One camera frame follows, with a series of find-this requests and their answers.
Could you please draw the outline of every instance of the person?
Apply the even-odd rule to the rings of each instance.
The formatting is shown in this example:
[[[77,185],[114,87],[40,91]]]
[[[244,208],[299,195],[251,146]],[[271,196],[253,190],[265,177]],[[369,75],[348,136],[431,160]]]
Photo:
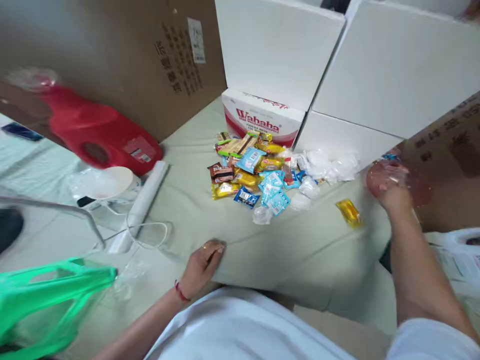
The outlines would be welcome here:
[[[392,231],[391,265],[399,328],[388,360],[480,359],[480,339],[427,244],[409,192],[380,196]],[[184,310],[207,285],[225,245],[195,251],[178,284],[95,360],[353,359],[295,314],[256,291],[222,287]]]

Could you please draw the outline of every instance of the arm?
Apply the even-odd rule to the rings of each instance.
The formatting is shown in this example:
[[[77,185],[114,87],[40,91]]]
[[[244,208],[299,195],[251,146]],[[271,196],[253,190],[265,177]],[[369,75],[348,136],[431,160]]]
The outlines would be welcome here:
[[[224,249],[220,241],[209,240],[190,256],[178,286],[186,298],[194,298],[207,285],[219,266]],[[185,304],[177,291],[170,289],[94,360],[143,359]]]
[[[410,194],[392,186],[380,197],[391,223],[391,267],[398,324],[413,318],[436,320],[480,343],[450,282],[413,214]]]

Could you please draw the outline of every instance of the white cable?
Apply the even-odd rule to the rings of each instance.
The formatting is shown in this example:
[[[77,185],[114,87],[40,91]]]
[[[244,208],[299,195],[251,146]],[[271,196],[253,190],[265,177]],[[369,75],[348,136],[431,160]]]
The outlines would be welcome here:
[[[126,228],[123,229],[123,230],[120,230],[119,232],[107,237],[106,239],[103,239],[103,241],[106,243],[108,240],[110,240],[111,238],[114,238],[116,237],[118,234],[121,234],[123,232],[128,232],[128,234],[130,235],[131,239],[138,243],[138,245],[144,249],[147,249],[147,250],[155,250],[155,249],[159,249],[163,243],[165,242],[165,240],[167,240],[167,236],[169,234],[169,227],[168,225],[165,223],[165,222],[162,222],[162,221],[153,221],[153,222],[142,222],[141,224],[138,224],[138,225],[129,225],[129,215],[130,215],[130,211],[126,213],[126,217],[125,217],[125,223],[126,223]],[[165,235],[163,236],[163,239],[160,241],[160,243],[157,245],[157,246],[145,246],[145,243],[138,240],[131,232],[130,229],[133,229],[133,228],[141,228],[141,227],[144,227],[144,226],[147,226],[147,225],[162,225],[164,228],[165,228]]]

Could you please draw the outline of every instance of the white tube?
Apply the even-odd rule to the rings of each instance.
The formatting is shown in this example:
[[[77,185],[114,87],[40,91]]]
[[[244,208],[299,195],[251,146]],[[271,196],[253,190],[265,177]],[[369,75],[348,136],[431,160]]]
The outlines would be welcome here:
[[[138,197],[129,211],[128,225],[130,225],[130,233],[128,231],[124,231],[115,236],[110,247],[108,248],[108,253],[120,254],[126,253],[130,250],[134,242],[134,239],[130,236],[130,234],[134,237],[138,234],[140,227],[137,225],[142,224],[147,216],[150,205],[157,194],[168,168],[169,166],[165,161],[156,162],[150,176],[145,181],[143,188],[141,189]],[[125,221],[122,229],[126,228],[127,222]]]

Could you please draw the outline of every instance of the wahaha box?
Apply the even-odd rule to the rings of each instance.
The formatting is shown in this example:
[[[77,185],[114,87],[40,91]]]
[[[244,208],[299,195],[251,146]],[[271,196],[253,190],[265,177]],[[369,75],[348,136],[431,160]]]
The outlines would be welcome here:
[[[228,132],[240,138],[249,131],[270,133],[274,143],[290,148],[305,117],[304,111],[231,88],[221,99]]]

